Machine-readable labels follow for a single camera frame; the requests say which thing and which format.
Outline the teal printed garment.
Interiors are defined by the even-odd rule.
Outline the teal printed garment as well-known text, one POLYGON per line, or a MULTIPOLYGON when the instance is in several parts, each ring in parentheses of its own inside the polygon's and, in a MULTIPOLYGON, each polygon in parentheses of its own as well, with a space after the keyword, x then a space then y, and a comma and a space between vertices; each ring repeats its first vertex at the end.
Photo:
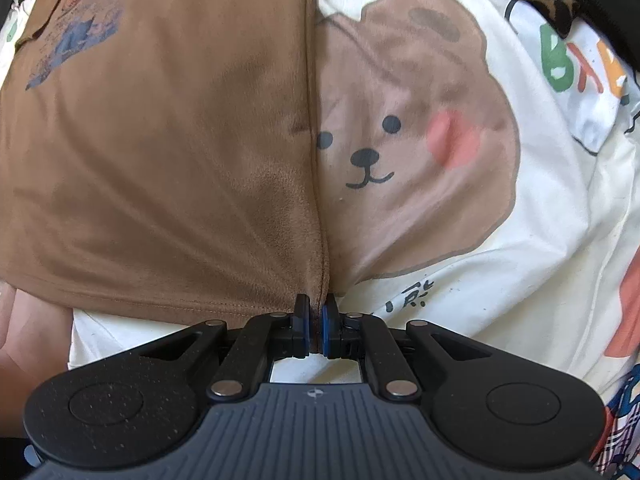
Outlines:
POLYGON ((605 479, 639 480, 639 364, 605 405, 605 430, 591 460, 605 479))

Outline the cream bear print duvet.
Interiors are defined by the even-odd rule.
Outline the cream bear print duvet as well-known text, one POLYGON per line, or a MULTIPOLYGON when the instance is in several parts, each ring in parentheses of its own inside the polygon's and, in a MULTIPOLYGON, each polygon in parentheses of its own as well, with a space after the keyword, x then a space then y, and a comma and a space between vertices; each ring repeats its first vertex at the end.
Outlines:
POLYGON ((638 70, 524 0, 316 0, 314 84, 329 274, 308 356, 213 401, 140 352, 250 318, 86 311, 1 277, 2 434, 49 479, 605 479, 605 405, 639 364, 638 70), (385 401, 323 355, 329 294, 492 355, 385 401))

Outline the brown printed t-shirt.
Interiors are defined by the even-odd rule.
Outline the brown printed t-shirt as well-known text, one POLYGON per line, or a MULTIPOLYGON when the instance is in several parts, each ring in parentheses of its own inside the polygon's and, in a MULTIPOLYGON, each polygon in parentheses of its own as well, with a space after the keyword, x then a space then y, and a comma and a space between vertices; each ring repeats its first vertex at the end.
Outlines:
POLYGON ((316 0, 37 0, 1 88, 1 276, 240 326, 320 304, 316 0))

